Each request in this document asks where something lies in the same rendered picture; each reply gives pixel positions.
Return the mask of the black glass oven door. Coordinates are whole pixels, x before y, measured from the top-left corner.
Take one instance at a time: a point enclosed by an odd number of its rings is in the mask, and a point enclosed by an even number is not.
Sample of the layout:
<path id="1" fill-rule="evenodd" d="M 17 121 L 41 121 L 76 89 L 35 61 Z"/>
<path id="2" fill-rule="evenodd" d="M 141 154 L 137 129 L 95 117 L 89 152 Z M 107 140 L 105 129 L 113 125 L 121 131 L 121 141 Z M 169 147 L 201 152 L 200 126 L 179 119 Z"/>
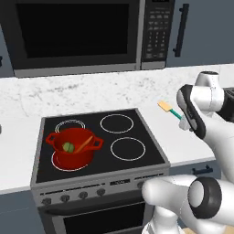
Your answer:
<path id="1" fill-rule="evenodd" d="M 153 215 L 143 201 L 80 211 L 70 216 L 54 216 L 55 234 L 141 234 Z"/>

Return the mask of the grey-blue wall cupboard door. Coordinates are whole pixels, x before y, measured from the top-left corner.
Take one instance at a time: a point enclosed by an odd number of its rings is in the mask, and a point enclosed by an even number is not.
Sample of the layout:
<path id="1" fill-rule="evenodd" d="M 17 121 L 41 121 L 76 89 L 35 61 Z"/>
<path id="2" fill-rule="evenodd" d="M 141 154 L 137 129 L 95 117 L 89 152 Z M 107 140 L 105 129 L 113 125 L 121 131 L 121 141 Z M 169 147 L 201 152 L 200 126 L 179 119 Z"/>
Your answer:
<path id="1" fill-rule="evenodd" d="M 175 57 L 183 4 L 189 4 L 184 41 Z M 175 0 L 167 67 L 234 63 L 234 0 Z"/>
<path id="2" fill-rule="evenodd" d="M 0 79 L 14 76 L 15 73 L 8 55 L 4 34 L 0 26 Z"/>

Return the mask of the orange carrot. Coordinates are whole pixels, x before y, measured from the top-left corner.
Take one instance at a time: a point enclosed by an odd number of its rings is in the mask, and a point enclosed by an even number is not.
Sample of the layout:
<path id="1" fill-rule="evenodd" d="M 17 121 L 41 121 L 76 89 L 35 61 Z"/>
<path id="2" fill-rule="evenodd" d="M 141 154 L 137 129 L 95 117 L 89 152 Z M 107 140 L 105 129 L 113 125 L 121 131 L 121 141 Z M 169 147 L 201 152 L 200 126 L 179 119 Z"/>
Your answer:
<path id="1" fill-rule="evenodd" d="M 78 154 L 80 151 L 82 151 L 82 149 L 92 140 L 92 138 L 93 138 L 93 136 L 88 138 L 78 149 L 76 149 L 74 154 Z"/>

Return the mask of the green lime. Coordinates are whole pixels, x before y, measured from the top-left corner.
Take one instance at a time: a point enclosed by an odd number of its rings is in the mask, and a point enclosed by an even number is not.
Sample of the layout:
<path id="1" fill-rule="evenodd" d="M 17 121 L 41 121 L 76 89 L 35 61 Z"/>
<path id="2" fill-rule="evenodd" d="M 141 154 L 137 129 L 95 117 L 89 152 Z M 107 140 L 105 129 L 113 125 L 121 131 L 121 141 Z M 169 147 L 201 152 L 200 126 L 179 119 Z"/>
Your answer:
<path id="1" fill-rule="evenodd" d="M 74 152 L 74 145 L 72 143 L 66 142 L 62 145 L 63 150 L 67 153 L 73 153 Z"/>

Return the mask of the grey-blue base cupboard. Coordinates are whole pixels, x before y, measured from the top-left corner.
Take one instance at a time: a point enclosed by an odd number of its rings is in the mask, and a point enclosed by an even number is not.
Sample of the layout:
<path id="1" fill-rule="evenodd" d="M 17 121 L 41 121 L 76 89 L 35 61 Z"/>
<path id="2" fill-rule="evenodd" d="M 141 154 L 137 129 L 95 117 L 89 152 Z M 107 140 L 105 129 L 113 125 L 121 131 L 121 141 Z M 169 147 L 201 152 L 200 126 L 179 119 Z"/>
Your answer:
<path id="1" fill-rule="evenodd" d="M 30 190 L 0 195 L 0 234 L 46 234 Z"/>

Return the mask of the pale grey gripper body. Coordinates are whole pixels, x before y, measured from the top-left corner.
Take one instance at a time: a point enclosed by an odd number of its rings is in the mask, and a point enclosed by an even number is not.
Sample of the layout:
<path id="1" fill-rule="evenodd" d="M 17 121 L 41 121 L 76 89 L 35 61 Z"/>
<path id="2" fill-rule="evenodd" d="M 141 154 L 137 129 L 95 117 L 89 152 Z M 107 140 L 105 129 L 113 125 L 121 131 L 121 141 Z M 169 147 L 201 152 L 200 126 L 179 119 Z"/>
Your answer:
<path id="1" fill-rule="evenodd" d="M 180 120 L 180 122 L 179 122 L 179 127 L 180 127 L 182 130 L 184 130 L 184 131 L 189 130 L 190 132 L 192 132 L 192 128 L 191 128 L 189 122 L 187 121 L 185 115 L 183 115 L 183 116 L 181 117 L 181 120 Z"/>

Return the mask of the black hob cooker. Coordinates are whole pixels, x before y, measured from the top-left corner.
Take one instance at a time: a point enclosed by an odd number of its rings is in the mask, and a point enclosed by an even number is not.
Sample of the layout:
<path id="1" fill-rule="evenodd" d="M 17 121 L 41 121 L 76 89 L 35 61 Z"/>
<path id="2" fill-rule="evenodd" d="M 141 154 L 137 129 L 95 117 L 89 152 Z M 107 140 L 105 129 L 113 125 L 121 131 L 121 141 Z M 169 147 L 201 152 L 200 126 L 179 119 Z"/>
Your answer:
<path id="1" fill-rule="evenodd" d="M 80 170 L 59 170 L 51 162 L 54 149 L 46 143 L 46 138 L 50 133 L 68 128 L 90 130 L 103 140 L 102 148 L 94 152 L 91 163 Z M 136 109 L 52 116 L 43 118 L 40 124 L 30 186 L 37 211 L 41 207 L 94 198 L 110 201 L 140 197 L 144 202 L 137 183 L 166 176 L 169 167 L 164 151 Z M 105 189 L 102 197 L 97 195 L 100 188 Z M 88 196 L 80 199 L 79 193 L 83 191 Z M 63 195 L 69 195 L 68 202 L 60 200 Z M 42 204 L 46 197 L 51 199 L 47 206 Z M 54 216 L 38 213 L 45 233 L 55 234 Z"/>

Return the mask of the grey-blue drawer front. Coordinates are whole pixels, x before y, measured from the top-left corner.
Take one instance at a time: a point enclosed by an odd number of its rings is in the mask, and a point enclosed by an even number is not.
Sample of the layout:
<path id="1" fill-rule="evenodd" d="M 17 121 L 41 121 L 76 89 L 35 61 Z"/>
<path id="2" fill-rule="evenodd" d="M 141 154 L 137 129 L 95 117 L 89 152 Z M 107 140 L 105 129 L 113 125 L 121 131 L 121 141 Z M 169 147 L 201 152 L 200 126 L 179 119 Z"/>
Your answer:
<path id="1" fill-rule="evenodd" d="M 208 175 L 195 175 L 196 177 L 205 176 L 205 177 L 214 177 L 216 179 L 221 178 L 221 170 L 215 160 L 213 161 L 206 161 L 201 163 L 195 163 L 190 165 L 178 165 L 174 167 L 170 167 L 168 170 L 169 176 L 176 176 L 176 175 L 192 175 L 192 169 L 195 168 L 196 170 L 203 169 L 206 165 L 209 165 L 213 168 L 213 172 Z"/>

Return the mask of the black steel microwave oven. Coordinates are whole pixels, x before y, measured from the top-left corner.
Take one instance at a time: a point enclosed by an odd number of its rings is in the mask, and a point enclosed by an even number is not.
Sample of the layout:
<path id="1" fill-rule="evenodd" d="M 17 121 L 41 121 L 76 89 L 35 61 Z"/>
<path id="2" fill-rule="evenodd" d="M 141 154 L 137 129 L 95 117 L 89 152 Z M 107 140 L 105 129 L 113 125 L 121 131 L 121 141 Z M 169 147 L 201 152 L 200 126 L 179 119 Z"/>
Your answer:
<path id="1" fill-rule="evenodd" d="M 0 0 L 14 77 L 165 67 L 175 0 Z"/>

